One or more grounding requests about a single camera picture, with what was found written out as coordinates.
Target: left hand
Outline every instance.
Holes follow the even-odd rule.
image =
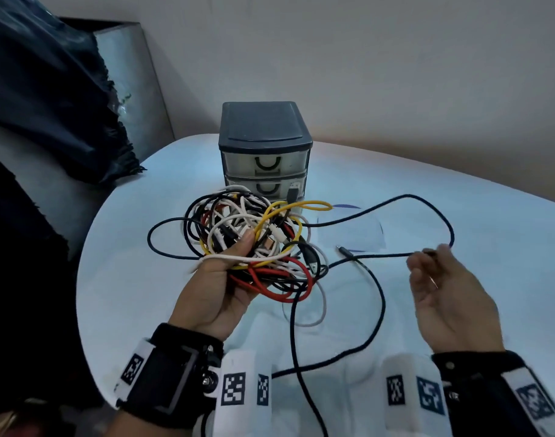
[[[255,233],[249,229],[222,254],[247,256],[254,242]],[[204,261],[180,293],[169,323],[221,341],[227,339],[258,294],[239,287],[227,291],[227,270],[235,264],[225,259]]]

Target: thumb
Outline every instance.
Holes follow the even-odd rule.
[[[466,267],[458,261],[452,254],[452,249],[446,243],[442,243],[437,247],[437,262],[447,273],[457,273],[466,271]]]
[[[230,248],[227,248],[223,253],[221,253],[221,255],[247,256],[253,248],[254,243],[255,231],[250,228],[243,234],[241,239],[239,239]],[[221,259],[216,257],[214,259],[208,259],[204,261],[201,264],[200,269],[203,271],[227,271],[237,263],[239,263],[238,260]]]

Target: wall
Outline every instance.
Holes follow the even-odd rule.
[[[555,200],[555,0],[41,0],[140,21],[177,137],[293,100],[314,139]]]

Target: table surface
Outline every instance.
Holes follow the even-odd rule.
[[[77,276],[77,319],[92,375],[111,405],[115,382],[138,340],[168,319],[194,265],[153,253],[146,234],[157,222],[184,215],[195,198],[224,185],[217,138],[187,137],[152,155],[143,163],[146,172],[118,184],[87,235]],[[507,348],[534,368],[555,398],[555,203],[421,162],[314,143],[306,198],[364,208],[403,193],[427,199],[451,221],[454,252],[497,302]],[[431,210],[409,201],[376,211],[384,231],[383,252],[449,240]],[[159,229],[153,240],[162,250],[188,253],[177,225]],[[333,245],[321,246],[336,257]],[[331,435],[380,435],[383,406],[376,368],[381,359],[401,351],[430,352],[417,330],[405,260],[366,263],[381,281],[388,303],[378,337],[365,351],[305,374]],[[353,264],[333,269],[322,282],[328,314],[317,327],[297,329],[302,365],[362,343],[381,308],[374,284]],[[315,292],[299,305],[300,321],[315,319],[320,309]],[[226,349],[231,348],[267,354],[274,371],[290,368],[288,323],[281,305],[256,298],[227,340]],[[321,435],[295,376],[275,380],[272,398],[274,436]]]

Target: right hand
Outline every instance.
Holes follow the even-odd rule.
[[[407,267],[419,330],[433,352],[505,351],[498,309],[476,276],[446,244],[435,258],[424,252],[413,253]]]

